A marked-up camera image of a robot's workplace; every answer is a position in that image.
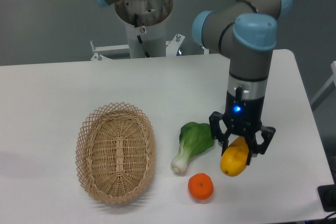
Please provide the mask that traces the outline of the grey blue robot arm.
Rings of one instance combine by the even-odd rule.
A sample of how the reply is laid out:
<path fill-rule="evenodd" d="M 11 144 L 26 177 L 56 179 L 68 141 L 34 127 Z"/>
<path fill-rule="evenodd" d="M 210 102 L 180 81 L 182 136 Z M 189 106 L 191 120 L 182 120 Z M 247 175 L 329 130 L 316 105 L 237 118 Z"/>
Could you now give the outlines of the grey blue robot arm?
<path fill-rule="evenodd" d="M 168 18 L 172 0 L 95 1 L 114 5 L 120 19 L 131 26 L 132 58 L 165 56 L 163 33 L 155 34 L 152 28 Z M 261 113 L 277 20 L 291 7 L 292 0 L 236 0 L 223 12 L 204 11 L 193 21 L 193 39 L 230 60 L 225 112 L 209 117 L 212 137 L 224 151 L 232 134 L 245 139 L 248 158 L 265 153 L 273 138 L 276 130 L 262 124 Z"/>

